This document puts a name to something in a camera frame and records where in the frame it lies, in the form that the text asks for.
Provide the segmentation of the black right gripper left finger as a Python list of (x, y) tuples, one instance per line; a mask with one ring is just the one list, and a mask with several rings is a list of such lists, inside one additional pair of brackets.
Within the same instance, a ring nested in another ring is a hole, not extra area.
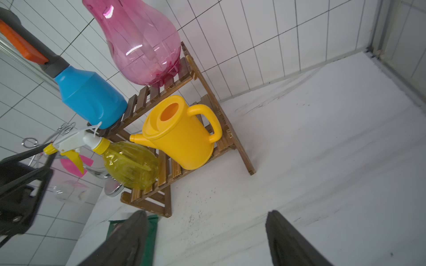
[(137, 211), (80, 265), (139, 266), (142, 262), (147, 235), (147, 214), (145, 211)]

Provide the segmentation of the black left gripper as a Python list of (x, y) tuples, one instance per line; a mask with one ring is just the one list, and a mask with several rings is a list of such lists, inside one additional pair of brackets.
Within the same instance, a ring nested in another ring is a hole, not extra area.
[(1, 246), (33, 225), (53, 176), (49, 167), (31, 168), (20, 161), (43, 153), (43, 144), (1, 161)]

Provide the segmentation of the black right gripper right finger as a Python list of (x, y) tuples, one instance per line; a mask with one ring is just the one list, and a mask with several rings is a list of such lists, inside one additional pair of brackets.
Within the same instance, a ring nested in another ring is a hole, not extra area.
[(277, 210), (266, 218), (274, 266), (330, 266), (331, 263)]

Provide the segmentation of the yellow spray bottle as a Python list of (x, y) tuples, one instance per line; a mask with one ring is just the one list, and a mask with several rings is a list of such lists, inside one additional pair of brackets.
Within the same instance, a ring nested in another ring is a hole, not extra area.
[[(160, 161), (148, 148), (128, 141), (112, 143), (101, 138), (101, 144), (92, 151), (102, 157), (105, 169), (120, 184), (145, 190), (158, 179)], [(58, 153), (48, 146), (43, 152), (46, 155)]]

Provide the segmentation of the blue spray bottle orange trigger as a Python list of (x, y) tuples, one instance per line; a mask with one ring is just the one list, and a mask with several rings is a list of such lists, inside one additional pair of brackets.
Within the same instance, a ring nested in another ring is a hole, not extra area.
[(1, 33), (28, 61), (58, 84), (62, 102), (92, 125), (107, 129), (120, 120), (127, 101), (96, 72), (76, 69), (55, 54), (11, 11), (1, 8)]

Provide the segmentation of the yellow watering can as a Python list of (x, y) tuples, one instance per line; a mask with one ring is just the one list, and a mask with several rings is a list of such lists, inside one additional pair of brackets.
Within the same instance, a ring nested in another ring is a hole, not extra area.
[(214, 112), (204, 104), (188, 106), (178, 95), (170, 96), (150, 112), (141, 134), (132, 143), (163, 151), (182, 168), (196, 170), (211, 158), (223, 130)]

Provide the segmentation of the pink pressure sprayer bottle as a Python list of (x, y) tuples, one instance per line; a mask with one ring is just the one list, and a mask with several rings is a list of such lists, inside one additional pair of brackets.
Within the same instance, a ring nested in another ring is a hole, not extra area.
[(164, 14), (139, 0), (83, 5), (100, 25), (113, 61), (127, 80), (161, 87), (177, 75), (181, 40)]

